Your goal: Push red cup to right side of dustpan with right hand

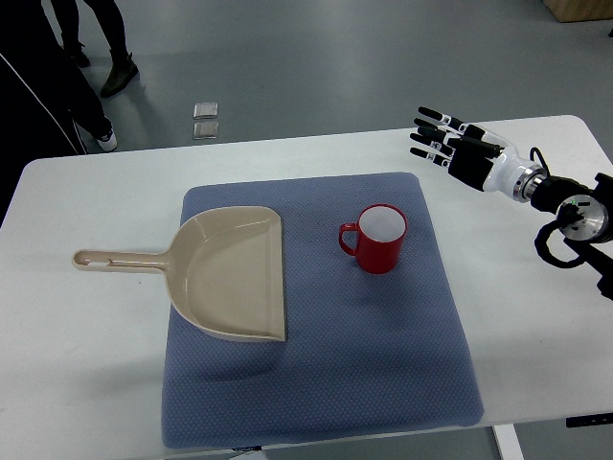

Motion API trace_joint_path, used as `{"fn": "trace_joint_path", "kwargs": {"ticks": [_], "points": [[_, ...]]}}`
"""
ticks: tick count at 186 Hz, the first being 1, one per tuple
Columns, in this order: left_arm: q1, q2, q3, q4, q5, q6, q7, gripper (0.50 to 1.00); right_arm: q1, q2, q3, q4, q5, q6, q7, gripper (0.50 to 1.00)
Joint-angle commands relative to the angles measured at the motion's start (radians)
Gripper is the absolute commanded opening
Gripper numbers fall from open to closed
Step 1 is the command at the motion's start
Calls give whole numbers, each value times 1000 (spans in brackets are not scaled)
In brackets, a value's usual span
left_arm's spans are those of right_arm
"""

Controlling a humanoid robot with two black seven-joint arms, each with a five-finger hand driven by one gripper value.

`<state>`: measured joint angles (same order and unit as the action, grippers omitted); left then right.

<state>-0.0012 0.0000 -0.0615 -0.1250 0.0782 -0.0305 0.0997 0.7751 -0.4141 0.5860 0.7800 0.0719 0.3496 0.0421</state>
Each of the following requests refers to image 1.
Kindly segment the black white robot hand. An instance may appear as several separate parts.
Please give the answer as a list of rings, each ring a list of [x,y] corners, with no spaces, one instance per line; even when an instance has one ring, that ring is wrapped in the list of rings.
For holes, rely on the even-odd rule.
[[[549,176],[546,166],[521,157],[513,143],[481,126],[425,106],[418,112],[410,135],[417,145],[410,152],[472,189],[527,202]]]

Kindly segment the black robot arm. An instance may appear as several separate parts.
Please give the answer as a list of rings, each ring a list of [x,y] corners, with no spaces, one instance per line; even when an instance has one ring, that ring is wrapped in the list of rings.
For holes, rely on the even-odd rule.
[[[570,269],[582,264],[594,268],[601,278],[597,282],[600,294],[612,298],[612,258],[596,248],[612,241],[612,177],[603,172],[595,176],[597,186],[589,189],[577,181],[550,174],[538,148],[532,148],[530,158],[537,159],[546,176],[530,184],[531,205],[541,212],[551,213],[554,220],[545,224],[536,235],[534,247],[547,264]],[[558,231],[563,242],[577,257],[563,261],[550,250],[549,238]]]

